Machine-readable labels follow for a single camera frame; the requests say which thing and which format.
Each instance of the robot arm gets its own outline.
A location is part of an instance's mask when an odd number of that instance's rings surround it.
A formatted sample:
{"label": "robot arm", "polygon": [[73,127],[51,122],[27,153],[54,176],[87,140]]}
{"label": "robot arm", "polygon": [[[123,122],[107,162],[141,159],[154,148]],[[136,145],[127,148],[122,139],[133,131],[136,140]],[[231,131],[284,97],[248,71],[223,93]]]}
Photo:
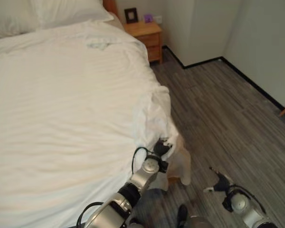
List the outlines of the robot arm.
{"label": "robot arm", "polygon": [[[206,188],[204,192],[224,191],[226,197],[223,206],[229,212],[238,214],[249,228],[277,228],[266,215],[264,207],[248,190],[234,184],[232,180],[222,173],[214,170],[219,181],[213,187]],[[259,203],[260,208],[252,201],[253,198]]]}
{"label": "robot arm", "polygon": [[161,157],[170,147],[159,140],[154,147],[154,155],[148,155],[142,167],[125,185],[90,216],[85,228],[126,228],[126,219],[149,185],[156,179],[157,173],[166,172],[168,164],[162,161]]}

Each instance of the wooden headboard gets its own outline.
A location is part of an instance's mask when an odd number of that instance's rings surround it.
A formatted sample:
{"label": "wooden headboard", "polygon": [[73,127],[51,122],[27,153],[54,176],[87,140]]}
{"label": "wooden headboard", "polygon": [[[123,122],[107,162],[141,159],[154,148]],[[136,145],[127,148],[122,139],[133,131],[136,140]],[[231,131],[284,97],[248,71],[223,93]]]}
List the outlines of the wooden headboard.
{"label": "wooden headboard", "polygon": [[112,12],[113,14],[115,14],[119,18],[118,9],[117,9],[117,5],[116,5],[115,0],[104,0],[104,8],[108,12]]}

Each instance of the white wall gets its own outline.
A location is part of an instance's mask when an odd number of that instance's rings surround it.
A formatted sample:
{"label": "white wall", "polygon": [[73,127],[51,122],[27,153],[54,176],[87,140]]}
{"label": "white wall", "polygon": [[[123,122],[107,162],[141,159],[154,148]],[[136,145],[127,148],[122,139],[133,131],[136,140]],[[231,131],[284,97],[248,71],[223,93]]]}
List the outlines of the white wall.
{"label": "white wall", "polygon": [[181,62],[186,61],[194,0],[166,0],[163,17],[164,44]]}
{"label": "white wall", "polygon": [[185,66],[223,55],[240,4],[241,0],[195,0]]}
{"label": "white wall", "polygon": [[285,106],[285,0],[245,0],[224,57]]}
{"label": "white wall", "polygon": [[166,0],[164,44],[187,66],[224,53],[241,0]]}
{"label": "white wall", "polygon": [[165,0],[116,0],[118,13],[122,23],[125,23],[124,9],[137,8],[138,19],[143,20],[144,14],[163,15]]}

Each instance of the white pillow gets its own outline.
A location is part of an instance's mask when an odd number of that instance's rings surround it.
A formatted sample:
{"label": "white pillow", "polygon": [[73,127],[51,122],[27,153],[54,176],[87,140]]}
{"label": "white pillow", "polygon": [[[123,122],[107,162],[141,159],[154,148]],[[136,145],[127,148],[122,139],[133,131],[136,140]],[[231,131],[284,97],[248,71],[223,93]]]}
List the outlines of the white pillow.
{"label": "white pillow", "polygon": [[0,38],[36,30],[38,18],[30,0],[0,0]]}
{"label": "white pillow", "polygon": [[113,20],[99,0],[32,0],[43,29],[86,20]]}

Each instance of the black shoe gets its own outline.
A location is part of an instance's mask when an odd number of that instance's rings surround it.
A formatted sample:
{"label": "black shoe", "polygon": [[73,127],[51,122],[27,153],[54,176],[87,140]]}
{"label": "black shoe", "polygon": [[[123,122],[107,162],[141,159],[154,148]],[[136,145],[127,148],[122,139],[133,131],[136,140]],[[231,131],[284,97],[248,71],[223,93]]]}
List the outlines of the black shoe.
{"label": "black shoe", "polygon": [[137,218],[132,218],[129,222],[129,225],[131,225],[131,224],[143,225],[140,221],[137,220]]}
{"label": "black shoe", "polygon": [[177,213],[177,227],[176,228],[183,228],[188,217],[188,210],[187,207],[182,204],[179,207],[179,212]]}

